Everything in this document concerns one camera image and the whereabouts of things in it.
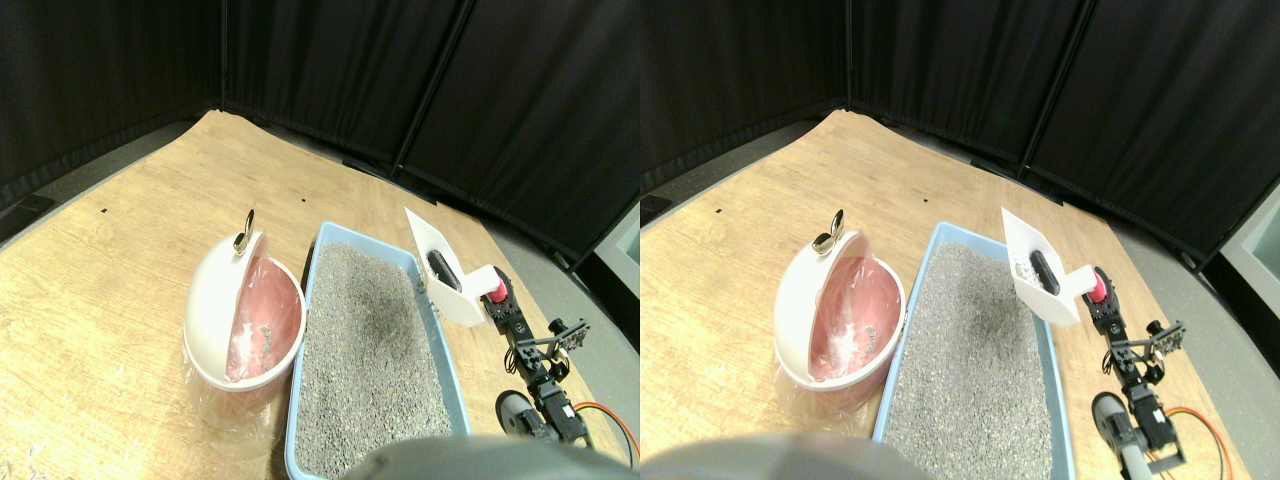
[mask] black backdrop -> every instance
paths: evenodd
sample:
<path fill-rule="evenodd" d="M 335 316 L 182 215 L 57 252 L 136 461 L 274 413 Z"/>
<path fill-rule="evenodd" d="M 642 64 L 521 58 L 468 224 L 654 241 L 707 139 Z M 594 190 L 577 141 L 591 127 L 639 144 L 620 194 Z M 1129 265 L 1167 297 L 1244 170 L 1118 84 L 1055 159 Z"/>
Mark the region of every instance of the black backdrop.
<path fill-rule="evenodd" d="M 639 196 L 639 1 L 477 1 L 404 157 L 581 260 Z"/>
<path fill-rule="evenodd" d="M 220 1 L 0 1 L 0 209 L 218 101 Z"/>
<path fill-rule="evenodd" d="M 845 5 L 667 1 L 643 13 L 643 189 L 845 104 Z"/>
<path fill-rule="evenodd" d="M 851 104 L 1021 160 L 1078 1 L 855 1 Z"/>
<path fill-rule="evenodd" d="M 228 1 L 227 108 L 390 164 L 457 3 Z"/>
<path fill-rule="evenodd" d="M 1208 0 L 0 3 L 0 207 L 221 97 L 576 261 L 641 192 L 850 106 L 1204 260 L 1280 178 L 1277 20 Z"/>
<path fill-rule="evenodd" d="M 1280 3 L 1101 1 L 1030 168 L 1206 260 L 1280 174 Z"/>

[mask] gray floor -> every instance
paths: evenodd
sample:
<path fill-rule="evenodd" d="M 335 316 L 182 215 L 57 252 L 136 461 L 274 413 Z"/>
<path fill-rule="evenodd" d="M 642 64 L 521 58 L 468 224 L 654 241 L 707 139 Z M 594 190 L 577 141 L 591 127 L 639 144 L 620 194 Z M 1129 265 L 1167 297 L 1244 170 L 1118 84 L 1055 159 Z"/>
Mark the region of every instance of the gray floor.
<path fill-rule="evenodd" d="M 178 122 L 166 125 L 115 148 L 45 186 L 36 195 L 52 198 L 56 202 L 55 205 L 58 205 L 45 218 L 47 219 L 50 215 L 60 211 L 63 205 L 76 200 L 83 192 L 115 175 L 125 166 L 174 141 L 187 132 L 191 125 L 193 125 L 191 122 Z M 340 152 L 307 136 L 282 127 L 268 127 L 265 129 L 301 148 L 337 163 L 342 161 Z M 9 242 L 31 232 L 40 221 L 0 244 L 0 250 Z M 586 340 L 571 356 L 572 367 L 582 375 L 595 401 L 618 413 L 627 422 L 627 426 L 631 428 L 632 433 L 640 435 L 640 355 L 631 348 L 631 343 L 609 321 L 600 307 L 577 287 L 575 279 L 561 271 L 532 241 L 499 221 L 484 220 L 484 224 L 548 319 L 581 317 L 590 323 L 591 330 L 586 335 Z M 502 367 L 502 358 L 494 358 L 493 362 L 494 369 Z M 571 399 L 575 399 L 572 397 L 573 392 L 570 392 L 570 396 Z M 616 431 L 614 435 L 618 438 L 618 442 L 625 442 L 621 433 Z"/>
<path fill-rule="evenodd" d="M 800 138 L 814 125 L 814 122 L 800 122 L 783 127 L 654 189 L 652 195 L 671 200 L 676 206 L 649 225 L 662 221 L 663 216 L 703 191 Z M 972 163 L 972 154 L 934 136 L 910 127 L 891 129 L 933 151 Z M 1276 413 L 1276 407 L 1280 406 L 1280 378 L 1213 293 L 1165 248 L 1128 221 L 1114 219 L 1110 223 L 1165 315 L 1188 325 L 1185 355 L 1196 365 L 1197 374 L 1213 398 L 1249 474 L 1258 479 L 1280 479 L 1280 453 L 1276 449 L 1280 444 L 1280 415 Z M 1169 375 L 1178 372 L 1170 371 Z M 1192 461 L 1204 458 L 1203 461 L 1213 462 L 1216 460 L 1211 458 L 1211 453 L 1202 456 L 1192 452 L 1189 456 Z"/>

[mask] robotic arm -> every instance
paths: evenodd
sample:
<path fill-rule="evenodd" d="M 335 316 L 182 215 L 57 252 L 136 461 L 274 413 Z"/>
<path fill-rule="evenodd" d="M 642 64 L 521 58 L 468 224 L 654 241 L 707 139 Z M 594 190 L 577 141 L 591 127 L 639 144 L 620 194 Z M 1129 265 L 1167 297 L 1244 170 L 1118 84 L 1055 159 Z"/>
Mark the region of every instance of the robotic arm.
<path fill-rule="evenodd" d="M 436 279 L 452 289 L 460 289 L 457 275 L 439 251 L 428 252 L 426 261 Z M 503 431 L 566 444 L 584 439 L 593 448 L 586 422 L 573 411 L 573 404 L 558 384 L 570 372 L 568 352 L 582 346 L 582 338 L 590 326 L 582 320 L 567 325 L 556 319 L 549 325 L 554 337 L 535 338 L 516 302 L 511 279 L 502 269 L 494 270 L 500 280 L 498 289 L 481 297 L 480 302 L 498 333 L 507 338 L 507 372 L 518 374 L 529 392 L 529 397 L 516 390 L 498 396 L 494 413 L 502 422 Z M 540 349 L 543 346 L 547 346 L 545 351 Z"/>
<path fill-rule="evenodd" d="M 1147 324 L 1151 338 L 1130 340 L 1125 333 L 1124 319 L 1120 316 L 1120 302 L 1116 298 L 1111 279 L 1102 269 L 1096 268 L 1098 288 L 1084 294 L 1084 305 L 1089 307 L 1093 328 L 1107 338 L 1110 349 L 1102 360 L 1103 372 L 1116 372 L 1120 392 L 1128 398 L 1128 410 L 1120 397 L 1102 392 L 1093 398 L 1093 422 L 1098 433 L 1120 458 L 1125 479 L 1151 479 L 1152 474 L 1176 467 L 1187 462 L 1181 443 L 1174 424 L 1165 417 L 1164 406 L 1151 389 L 1165 378 L 1165 356 L 1181 348 L 1187 333 L 1180 321 L 1164 328 L 1160 320 Z M 1142 355 L 1134 348 L 1142 348 Z M 1129 412 L 1138 419 L 1135 429 L 1129 421 Z M 1143 452 L 1158 451 L 1174 443 L 1178 452 L 1147 463 Z"/>

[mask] wooden table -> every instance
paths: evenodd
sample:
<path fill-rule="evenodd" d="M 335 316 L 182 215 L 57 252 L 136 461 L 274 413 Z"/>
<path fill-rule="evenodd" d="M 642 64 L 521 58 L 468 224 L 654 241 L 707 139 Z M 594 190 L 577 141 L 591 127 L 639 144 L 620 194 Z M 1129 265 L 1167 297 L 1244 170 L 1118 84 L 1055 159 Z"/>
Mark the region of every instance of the wooden table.
<path fill-rule="evenodd" d="M 220 457 L 186 397 L 183 306 L 196 264 L 250 209 L 271 256 L 300 276 L 325 220 L 413 251 L 406 206 L 451 239 L 463 269 L 511 275 L 529 324 L 548 334 L 476 219 L 210 111 L 0 251 L 0 468 L 22 479 L 32 466 L 51 479 L 284 477 L 284 442 L 256 460 Z M 502 434 L 498 393 L 525 390 L 503 370 L 506 340 L 484 325 L 444 330 L 474 433 Z M 562 385 L 575 402 L 591 399 L 576 372 Z M 626 462 L 611 426 L 589 422 L 598 448 Z"/>
<path fill-rule="evenodd" d="M 1102 266 L 1116 285 L 1130 335 L 1146 338 L 1147 321 L 1165 319 L 1102 219 L 918 146 L 867 116 L 836 111 L 795 143 L 641 233 L 640 408 L 646 452 L 800 429 L 782 413 L 772 383 L 773 300 L 791 257 L 826 232 L 836 210 L 845 210 L 846 228 L 867 232 L 876 256 L 897 270 L 910 292 L 938 221 L 1002 241 L 1000 207 L 1043 232 L 1068 271 Z M 1100 370 L 1106 342 L 1078 303 L 1085 320 L 1053 328 L 1076 474 L 1119 477 L 1119 463 L 1091 412 L 1093 397 L 1119 392 L 1119 381 Z M 1174 353 L 1166 366 L 1169 375 L 1156 387 L 1161 401 L 1206 413 L 1226 436 L 1236 477 L 1247 477 L 1187 353 Z M 878 406 L 877 394 L 870 412 Z M 1216 479 L 1212 436 L 1194 419 L 1178 416 L 1174 422 L 1189 458 L 1174 475 Z M 861 434 L 869 436 L 870 428 Z"/>

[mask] blue litter box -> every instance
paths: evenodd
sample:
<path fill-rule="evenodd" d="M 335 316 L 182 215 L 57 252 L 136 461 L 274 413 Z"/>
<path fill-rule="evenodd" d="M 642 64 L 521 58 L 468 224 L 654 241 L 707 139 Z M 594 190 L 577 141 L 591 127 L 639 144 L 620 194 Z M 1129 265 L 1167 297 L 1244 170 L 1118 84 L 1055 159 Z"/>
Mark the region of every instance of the blue litter box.
<path fill-rule="evenodd" d="M 888 369 L 888 380 L 884 383 L 884 394 L 881 397 L 879 412 L 876 415 L 876 430 L 872 433 L 872 440 L 884 442 L 884 430 L 891 420 L 893 387 L 897 384 L 902 351 L 906 348 L 906 342 L 910 340 L 911 314 L 915 312 L 915 301 L 920 287 L 924 284 L 924 273 L 929 266 L 929 259 L 933 257 L 933 248 L 938 243 L 946 242 L 964 243 L 982 255 L 1009 261 L 1009 250 L 1005 248 L 1004 243 L 946 221 L 938 223 L 938 227 L 933 229 L 933 238 L 929 239 L 929 247 L 924 251 L 924 261 L 920 262 L 920 270 L 915 274 L 915 284 L 911 287 L 911 301 L 906 305 L 906 325 L 902 325 L 902 339 L 897 344 L 897 351 L 893 352 L 893 364 Z M 1036 324 L 1036 337 L 1039 340 L 1041 371 L 1044 372 L 1044 403 L 1048 407 L 1050 430 L 1053 436 L 1051 439 L 1051 444 L 1053 445 L 1053 468 L 1050 476 L 1055 480 L 1075 480 L 1075 461 L 1071 458 L 1071 435 L 1066 425 L 1066 403 L 1062 401 L 1062 380 L 1057 371 L 1057 356 L 1053 353 L 1053 333 L 1050 332 L 1048 324 L 1034 314 L 1029 320 Z"/>
<path fill-rule="evenodd" d="M 431 310 L 431 301 L 426 298 L 426 289 L 422 287 L 422 274 L 417 268 L 417 260 L 413 257 L 413 253 L 396 248 L 372 237 L 367 237 L 360 232 L 335 223 L 325 221 L 320 225 L 320 233 L 316 234 L 316 243 L 311 251 L 311 259 L 307 260 L 307 264 L 310 265 L 305 294 L 307 310 L 311 308 L 311 282 L 315 279 L 314 271 L 316 269 L 316 261 L 320 256 L 320 246 L 333 242 L 347 243 L 366 255 L 389 260 L 393 264 L 399 265 L 399 268 L 404 270 L 404 274 L 408 275 L 408 280 L 415 285 L 415 292 L 417 294 L 417 311 L 422 315 L 422 325 L 426 326 L 426 338 L 430 343 L 431 357 L 435 360 L 435 370 L 440 378 L 444 408 L 449 412 L 449 424 L 453 426 L 453 435 L 470 435 L 471 420 L 467 419 L 467 407 L 466 403 L 462 402 L 462 388 L 458 385 L 458 376 L 453 369 L 453 358 L 449 357 L 449 346 L 444 342 L 444 330 L 440 328 L 440 320 L 435 317 L 435 312 Z M 292 397 L 289 397 L 289 420 L 284 436 L 284 466 L 288 470 L 291 479 L 321 480 L 320 476 L 302 470 L 302 467 L 298 466 L 298 460 L 294 453 L 298 429 L 298 398 L 301 398 L 300 392 L 302 389 L 302 362 L 305 361 L 306 352 L 307 342 L 303 337 L 302 347 L 298 348 L 298 356 L 293 360 L 293 387 L 291 390 Z"/>

